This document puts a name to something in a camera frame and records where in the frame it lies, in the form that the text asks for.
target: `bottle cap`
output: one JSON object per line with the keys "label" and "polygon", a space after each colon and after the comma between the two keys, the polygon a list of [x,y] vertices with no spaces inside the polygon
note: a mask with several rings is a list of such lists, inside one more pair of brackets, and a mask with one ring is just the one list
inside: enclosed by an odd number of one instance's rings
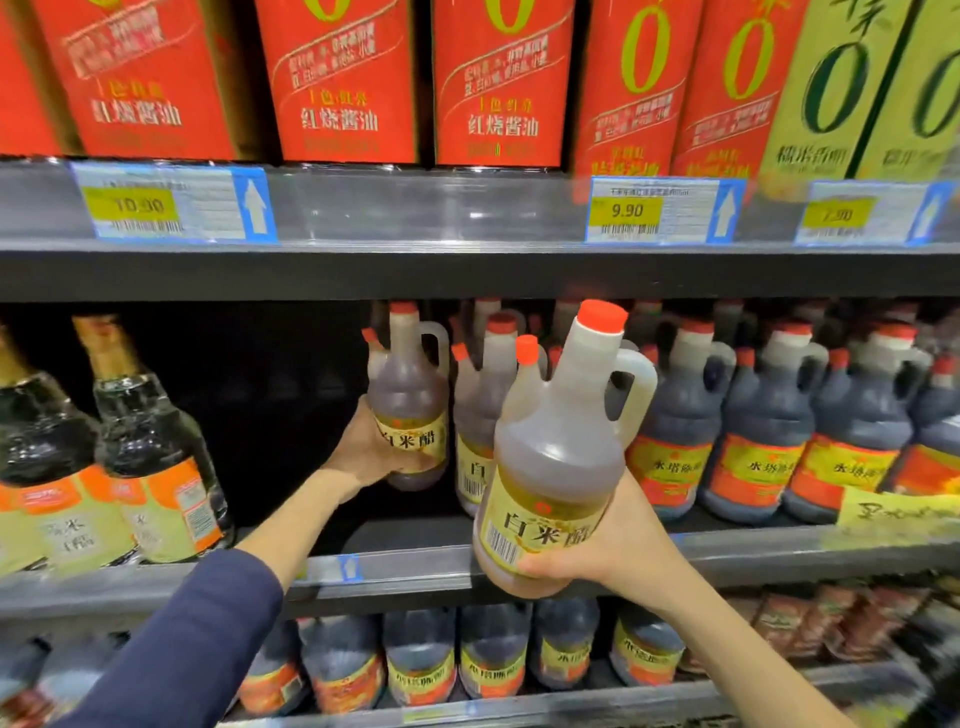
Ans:
{"label": "bottle cap", "polygon": [[582,327],[600,333],[623,333],[627,315],[616,303],[589,299],[580,304],[577,321]]}
{"label": "bottle cap", "polygon": [[509,313],[494,313],[487,319],[487,331],[490,333],[516,333],[516,319]]}
{"label": "bottle cap", "polygon": [[516,363],[521,367],[530,367],[540,360],[540,343],[537,337],[524,334],[516,338]]}
{"label": "bottle cap", "polygon": [[417,313],[415,301],[390,301],[391,313]]}

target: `red label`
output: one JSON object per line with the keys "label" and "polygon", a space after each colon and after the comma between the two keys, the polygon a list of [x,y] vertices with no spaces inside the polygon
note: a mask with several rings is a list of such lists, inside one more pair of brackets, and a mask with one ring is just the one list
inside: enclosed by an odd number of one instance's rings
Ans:
{"label": "red label", "polygon": [[415,162],[409,0],[257,0],[283,156]]}
{"label": "red label", "polygon": [[[203,1],[34,0],[92,156],[237,157]],[[216,41],[222,56],[238,53]]]}
{"label": "red label", "polygon": [[437,163],[557,167],[573,0],[434,0]]}

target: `metal shelf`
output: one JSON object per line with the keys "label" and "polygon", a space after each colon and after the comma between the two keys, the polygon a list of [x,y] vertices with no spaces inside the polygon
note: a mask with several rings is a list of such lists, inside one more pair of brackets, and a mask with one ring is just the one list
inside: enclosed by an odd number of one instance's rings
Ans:
{"label": "metal shelf", "polygon": [[795,248],[803,205],[762,201],[728,246],[610,248],[582,242],[587,208],[560,174],[304,167],[267,177],[279,245],[108,243],[63,164],[0,163],[0,302],[960,292],[960,208],[918,248]]}

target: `plastic jug bottle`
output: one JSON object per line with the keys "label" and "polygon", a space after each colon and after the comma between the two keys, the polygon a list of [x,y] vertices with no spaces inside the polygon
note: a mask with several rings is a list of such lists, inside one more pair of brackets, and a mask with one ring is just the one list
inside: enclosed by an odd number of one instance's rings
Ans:
{"label": "plastic jug bottle", "polygon": [[[734,523],[756,524],[780,508],[780,498],[815,429],[810,393],[827,368],[827,350],[812,343],[807,323],[777,324],[749,377],[724,407],[722,449],[701,497],[707,509]],[[807,359],[816,368],[801,367]]]}
{"label": "plastic jug bottle", "polygon": [[510,697],[523,685],[530,604],[460,609],[460,681],[472,698]]}
{"label": "plastic jug bottle", "polygon": [[386,686],[376,617],[298,619],[301,654],[321,713],[365,711]]}
{"label": "plastic jug bottle", "polygon": [[590,666],[600,607],[593,597],[541,599],[534,605],[530,671],[555,691],[576,687]]}
{"label": "plastic jug bottle", "polygon": [[909,442],[913,425],[905,404],[921,380],[915,376],[898,393],[895,379],[905,361],[922,365],[928,357],[912,348],[915,335],[905,324],[886,324],[870,335],[847,395],[823,410],[817,433],[783,494],[793,516],[835,522],[844,490],[875,491]]}
{"label": "plastic jug bottle", "polygon": [[686,645],[680,635],[656,615],[635,604],[620,608],[610,664],[627,685],[668,685]]}
{"label": "plastic jug bottle", "polygon": [[[724,366],[709,390],[705,369],[711,357],[718,357]],[[733,349],[713,341],[713,324],[683,322],[666,376],[627,450],[627,467],[662,521],[678,519],[693,507],[720,434],[720,408],[735,364]]]}
{"label": "plastic jug bottle", "polygon": [[[514,596],[551,596],[566,586],[521,576],[516,561],[524,552],[589,538],[623,474],[623,449],[657,388],[650,360],[620,349],[626,320],[618,305],[584,301],[553,378],[517,376],[508,395],[509,402],[516,391],[533,409],[514,419],[504,405],[494,434],[496,471],[473,525],[473,552],[491,581]],[[634,375],[615,423],[604,411],[613,371]]]}
{"label": "plastic jug bottle", "polygon": [[240,704],[253,716],[287,716],[309,693],[300,666],[297,625],[279,621],[257,650],[240,685]]}
{"label": "plastic jug bottle", "polygon": [[401,706],[444,703],[457,683],[457,612],[416,609],[383,616],[390,695]]}
{"label": "plastic jug bottle", "polygon": [[[423,353],[420,337],[435,336],[440,368]],[[421,450],[437,465],[421,473],[390,473],[387,482],[400,491],[422,491],[446,470],[446,409],[449,400],[450,340],[446,329],[422,322],[410,301],[390,304],[390,349],[371,351],[367,372],[370,407],[380,434],[395,448]]]}

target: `orange cap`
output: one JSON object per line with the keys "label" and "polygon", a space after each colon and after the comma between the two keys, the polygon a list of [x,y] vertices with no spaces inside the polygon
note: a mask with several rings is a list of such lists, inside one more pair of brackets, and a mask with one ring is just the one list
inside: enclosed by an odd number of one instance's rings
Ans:
{"label": "orange cap", "polygon": [[850,366],[850,352],[846,349],[830,350],[830,368],[846,369]]}
{"label": "orange cap", "polygon": [[537,337],[524,334],[516,338],[516,363],[521,367],[530,367],[540,360],[540,344]]}
{"label": "orange cap", "polygon": [[623,333],[628,315],[616,303],[588,299],[580,304],[577,321],[581,326],[600,333]]}
{"label": "orange cap", "polygon": [[487,319],[487,331],[490,333],[515,333],[516,319],[509,313],[497,312]]}
{"label": "orange cap", "polygon": [[453,354],[453,358],[457,361],[463,361],[470,356],[470,353],[467,351],[467,345],[464,343],[454,344],[450,347],[450,353]]}
{"label": "orange cap", "polygon": [[756,366],[756,352],[750,347],[740,347],[736,350],[736,366],[750,367]]}
{"label": "orange cap", "polygon": [[417,313],[415,301],[390,301],[391,313]]}

